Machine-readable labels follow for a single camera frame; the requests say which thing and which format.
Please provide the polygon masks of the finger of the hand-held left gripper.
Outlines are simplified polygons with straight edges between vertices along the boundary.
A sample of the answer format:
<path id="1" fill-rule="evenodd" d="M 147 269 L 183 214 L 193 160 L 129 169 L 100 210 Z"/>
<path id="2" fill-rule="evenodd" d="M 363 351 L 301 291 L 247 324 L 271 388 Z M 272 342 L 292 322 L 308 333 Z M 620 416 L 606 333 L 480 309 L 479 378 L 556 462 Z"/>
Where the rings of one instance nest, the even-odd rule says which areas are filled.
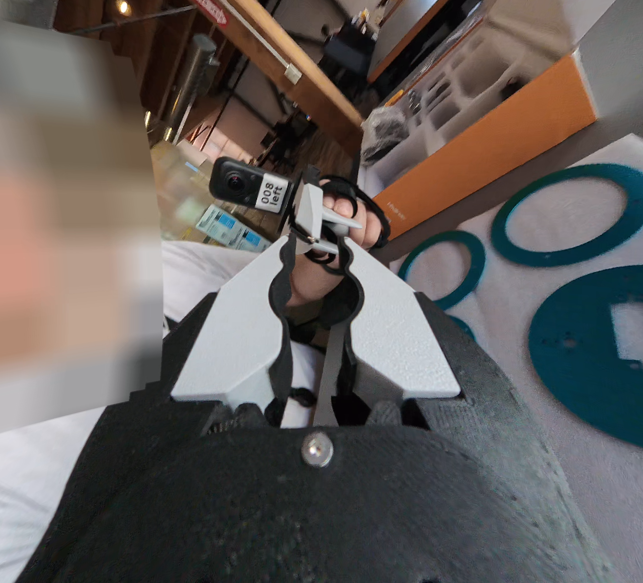
<path id="1" fill-rule="evenodd" d="M 302 183 L 294 199 L 294 226 L 303 238 L 314 236 L 322 240 L 323 226 L 338 226 L 341 234 L 350 229 L 362 229 L 363 226 L 353 218 L 338 214 L 324 205 L 324 193 L 321 187 Z"/>
<path id="2" fill-rule="evenodd" d="M 339 248 L 336 243 L 319 240 L 319 243 L 316 245 L 310 245 L 308 237 L 301 239 L 296 238 L 296 255 L 306 255 L 312 252 L 314 255 L 319 256 L 337 256 L 339 254 Z"/>

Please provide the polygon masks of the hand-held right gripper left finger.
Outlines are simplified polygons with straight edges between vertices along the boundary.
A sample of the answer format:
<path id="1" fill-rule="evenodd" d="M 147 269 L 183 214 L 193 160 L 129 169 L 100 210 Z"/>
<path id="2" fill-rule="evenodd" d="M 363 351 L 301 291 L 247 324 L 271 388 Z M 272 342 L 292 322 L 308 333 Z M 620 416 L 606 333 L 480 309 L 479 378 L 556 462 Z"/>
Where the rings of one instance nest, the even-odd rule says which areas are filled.
<path id="1" fill-rule="evenodd" d="M 290 236 L 281 236 L 215 292 L 173 385 L 175 401 L 255 404 L 269 425 L 282 424 L 293 383 L 284 310 L 294 258 Z"/>

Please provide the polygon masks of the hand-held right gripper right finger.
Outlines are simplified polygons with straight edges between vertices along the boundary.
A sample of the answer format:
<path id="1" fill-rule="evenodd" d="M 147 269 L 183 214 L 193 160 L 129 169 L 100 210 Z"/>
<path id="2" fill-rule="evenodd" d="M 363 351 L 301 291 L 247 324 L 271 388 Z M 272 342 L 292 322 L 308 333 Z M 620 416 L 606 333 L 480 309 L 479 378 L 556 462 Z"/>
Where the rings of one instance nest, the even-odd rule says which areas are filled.
<path id="1" fill-rule="evenodd" d="M 350 238 L 341 253 L 357 302 L 329 377 L 334 422 L 363 425 L 380 402 L 459 398 L 462 388 L 422 309 L 428 299 Z"/>

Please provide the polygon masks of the person's left hand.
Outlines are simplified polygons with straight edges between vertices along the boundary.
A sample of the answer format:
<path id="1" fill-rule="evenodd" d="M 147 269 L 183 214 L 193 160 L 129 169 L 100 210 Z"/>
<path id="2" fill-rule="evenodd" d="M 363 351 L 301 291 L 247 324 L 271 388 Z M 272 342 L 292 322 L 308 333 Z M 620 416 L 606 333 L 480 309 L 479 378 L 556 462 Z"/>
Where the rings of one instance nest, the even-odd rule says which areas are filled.
<path id="1" fill-rule="evenodd" d="M 323 205 L 342 217 L 352 218 L 361 224 L 361 228 L 349 229 L 349 238 L 362 249 L 370 250 L 379 239 L 382 232 L 378 217 L 360 199 L 357 200 L 357 213 L 352 216 L 352 204 L 346 198 L 335 194 L 324 195 Z M 325 298 L 343 281 L 342 275 L 328 272 L 326 267 L 314 263 L 305 255 L 297 255 L 290 273 L 291 298 L 288 308 L 295 308 L 315 303 Z"/>

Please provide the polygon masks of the blue white carton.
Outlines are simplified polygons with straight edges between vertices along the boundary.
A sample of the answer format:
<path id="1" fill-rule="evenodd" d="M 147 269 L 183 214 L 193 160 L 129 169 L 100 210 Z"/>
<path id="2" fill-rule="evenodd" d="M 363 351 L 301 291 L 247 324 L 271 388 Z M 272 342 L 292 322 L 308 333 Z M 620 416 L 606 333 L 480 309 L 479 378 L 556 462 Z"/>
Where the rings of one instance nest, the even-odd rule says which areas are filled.
<path id="1" fill-rule="evenodd" d="M 262 253 L 272 242 L 244 225 L 236 217 L 211 204 L 196 223 L 196 229 L 229 249 Z"/>

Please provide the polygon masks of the small blue holed disc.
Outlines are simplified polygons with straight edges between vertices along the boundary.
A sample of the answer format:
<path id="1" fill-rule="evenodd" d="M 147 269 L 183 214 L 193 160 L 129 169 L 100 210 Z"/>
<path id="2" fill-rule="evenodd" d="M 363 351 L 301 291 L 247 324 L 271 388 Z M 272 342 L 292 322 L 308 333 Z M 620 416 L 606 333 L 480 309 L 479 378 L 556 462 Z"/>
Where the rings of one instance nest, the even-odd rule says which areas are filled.
<path id="1" fill-rule="evenodd" d="M 468 335 L 472 340 L 477 341 L 475 332 L 470 328 L 470 326 L 465 321 L 463 321 L 462 319 L 454 315 L 448 315 L 448 316 L 466 335 Z"/>

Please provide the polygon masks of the person in white shirt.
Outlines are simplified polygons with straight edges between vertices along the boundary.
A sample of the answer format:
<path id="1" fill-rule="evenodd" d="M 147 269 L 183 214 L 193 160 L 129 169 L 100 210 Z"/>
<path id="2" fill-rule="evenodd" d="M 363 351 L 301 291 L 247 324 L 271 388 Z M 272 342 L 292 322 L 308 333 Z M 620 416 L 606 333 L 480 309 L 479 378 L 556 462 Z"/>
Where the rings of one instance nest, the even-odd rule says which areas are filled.
<path id="1" fill-rule="evenodd" d="M 179 322 L 207 294 L 218 292 L 258 256 L 189 241 L 164 241 L 164 315 Z M 317 301 L 341 281 L 305 256 L 296 257 L 290 306 Z M 291 343 L 293 387 L 317 395 L 320 351 Z M 289 398 L 282 428 L 310 425 L 313 407 Z M 104 407 L 1 433 L 1 581 L 14 582 L 43 538 L 76 460 Z"/>

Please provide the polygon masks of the grey bubble wrap bag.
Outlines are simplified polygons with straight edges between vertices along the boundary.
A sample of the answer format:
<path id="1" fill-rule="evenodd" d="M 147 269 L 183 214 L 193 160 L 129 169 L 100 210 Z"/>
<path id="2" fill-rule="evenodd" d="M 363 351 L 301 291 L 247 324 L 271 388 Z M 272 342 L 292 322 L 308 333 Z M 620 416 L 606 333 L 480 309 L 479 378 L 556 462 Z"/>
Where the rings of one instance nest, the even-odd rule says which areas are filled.
<path id="1" fill-rule="evenodd" d="M 405 112 L 397 106 L 375 108 L 361 127 L 360 164 L 364 168 L 380 161 L 410 134 Z"/>

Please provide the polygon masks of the white foam sheet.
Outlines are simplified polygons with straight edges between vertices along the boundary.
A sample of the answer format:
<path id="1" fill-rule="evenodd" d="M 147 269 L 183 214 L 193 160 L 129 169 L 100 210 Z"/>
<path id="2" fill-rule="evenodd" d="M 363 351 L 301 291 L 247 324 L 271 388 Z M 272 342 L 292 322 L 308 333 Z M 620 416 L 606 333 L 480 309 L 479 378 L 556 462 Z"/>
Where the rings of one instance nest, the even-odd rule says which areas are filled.
<path id="1" fill-rule="evenodd" d="M 567 282 L 628 265 L 642 265 L 642 139 L 636 135 L 543 177 L 391 267 L 465 321 L 507 375 L 514 364 L 533 369 L 546 394 L 606 434 L 545 387 L 530 359 L 528 331 L 544 300 Z"/>

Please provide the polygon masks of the large wooden ceiling beam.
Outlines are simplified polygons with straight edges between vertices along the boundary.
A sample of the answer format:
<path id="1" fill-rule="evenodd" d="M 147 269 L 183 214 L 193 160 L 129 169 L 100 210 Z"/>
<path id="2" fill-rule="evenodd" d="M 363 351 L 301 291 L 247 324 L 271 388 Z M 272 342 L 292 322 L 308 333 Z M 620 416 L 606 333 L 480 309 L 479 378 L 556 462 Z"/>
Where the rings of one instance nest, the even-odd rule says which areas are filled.
<path id="1" fill-rule="evenodd" d="M 344 151 L 358 153 L 361 115 L 269 12 L 257 0 L 214 1 L 228 16 L 218 26 L 226 38 Z"/>

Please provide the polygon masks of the large blue metal disc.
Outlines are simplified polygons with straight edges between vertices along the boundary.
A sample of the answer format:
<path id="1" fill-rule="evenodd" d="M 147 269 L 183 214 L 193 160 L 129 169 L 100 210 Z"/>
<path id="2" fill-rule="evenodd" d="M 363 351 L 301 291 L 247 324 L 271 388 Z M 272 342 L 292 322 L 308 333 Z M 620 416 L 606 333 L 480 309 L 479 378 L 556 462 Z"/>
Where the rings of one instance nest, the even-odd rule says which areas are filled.
<path id="1" fill-rule="evenodd" d="M 642 446 L 642 266 L 589 273 L 544 300 L 528 331 L 530 359 L 571 413 Z"/>

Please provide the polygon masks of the orange cardboard box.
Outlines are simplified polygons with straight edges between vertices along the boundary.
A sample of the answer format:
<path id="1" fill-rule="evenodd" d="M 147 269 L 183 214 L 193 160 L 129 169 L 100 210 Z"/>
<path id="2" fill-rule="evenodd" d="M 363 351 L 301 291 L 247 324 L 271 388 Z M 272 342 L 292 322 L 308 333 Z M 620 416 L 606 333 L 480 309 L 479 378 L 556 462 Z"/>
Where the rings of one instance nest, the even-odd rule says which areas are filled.
<path id="1" fill-rule="evenodd" d="M 597 121 L 580 49 L 562 57 L 375 197 L 390 241 Z"/>

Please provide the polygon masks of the wood-edged table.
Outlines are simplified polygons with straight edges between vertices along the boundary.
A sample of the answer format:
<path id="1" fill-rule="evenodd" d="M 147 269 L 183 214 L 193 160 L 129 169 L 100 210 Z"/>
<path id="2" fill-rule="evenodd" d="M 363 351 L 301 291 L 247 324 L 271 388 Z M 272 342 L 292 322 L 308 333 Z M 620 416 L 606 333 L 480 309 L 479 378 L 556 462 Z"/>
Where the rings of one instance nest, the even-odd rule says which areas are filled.
<path id="1" fill-rule="evenodd" d="M 449 0 L 397 0 L 379 29 L 367 81 L 373 83 Z"/>

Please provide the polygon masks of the white foam box insert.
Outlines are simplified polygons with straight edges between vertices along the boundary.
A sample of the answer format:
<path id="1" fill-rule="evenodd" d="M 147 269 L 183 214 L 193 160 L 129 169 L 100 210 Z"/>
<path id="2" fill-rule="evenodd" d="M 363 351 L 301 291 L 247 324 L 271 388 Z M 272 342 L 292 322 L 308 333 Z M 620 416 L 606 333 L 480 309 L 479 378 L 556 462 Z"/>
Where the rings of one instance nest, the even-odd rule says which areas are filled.
<path id="1" fill-rule="evenodd" d="M 379 194 L 543 73 L 572 43 L 560 0 L 497 1 L 490 19 L 477 8 L 389 95 L 403 91 L 409 136 L 360 167 L 360 188 Z"/>

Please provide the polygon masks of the metal air duct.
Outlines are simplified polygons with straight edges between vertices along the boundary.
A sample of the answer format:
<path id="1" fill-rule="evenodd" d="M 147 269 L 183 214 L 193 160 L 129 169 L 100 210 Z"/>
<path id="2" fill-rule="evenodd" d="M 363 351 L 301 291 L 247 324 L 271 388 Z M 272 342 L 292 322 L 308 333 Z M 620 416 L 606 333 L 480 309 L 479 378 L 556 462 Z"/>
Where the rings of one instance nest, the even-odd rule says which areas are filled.
<path id="1" fill-rule="evenodd" d="M 204 86 L 209 73 L 219 67 L 216 53 L 217 45 L 208 35 L 197 33 L 193 36 L 165 107 L 163 141 L 176 144 L 180 139 L 197 96 L 208 89 Z"/>

